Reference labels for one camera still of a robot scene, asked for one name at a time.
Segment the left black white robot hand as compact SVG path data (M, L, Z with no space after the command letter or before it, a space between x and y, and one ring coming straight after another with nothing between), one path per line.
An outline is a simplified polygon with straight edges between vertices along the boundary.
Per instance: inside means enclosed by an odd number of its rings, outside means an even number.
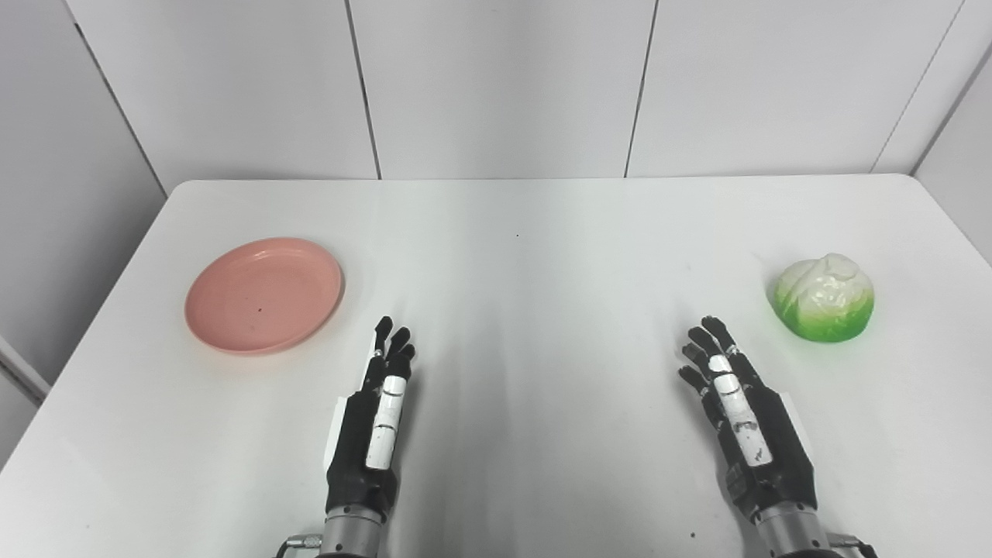
M334 409L333 449L325 470L326 513L364 508L383 522L392 513L399 491L394 449L415 353L406 326L396 329L389 315L375 326L359 388L339 399Z

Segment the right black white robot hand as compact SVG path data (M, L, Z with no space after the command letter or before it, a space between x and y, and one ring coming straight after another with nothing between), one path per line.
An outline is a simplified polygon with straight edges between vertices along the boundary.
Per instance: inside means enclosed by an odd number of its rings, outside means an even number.
M697 392L715 429L728 494L756 523L773 506L793 502L816 511L814 466L779 392L765 384L726 324L706 315L688 330L679 377Z

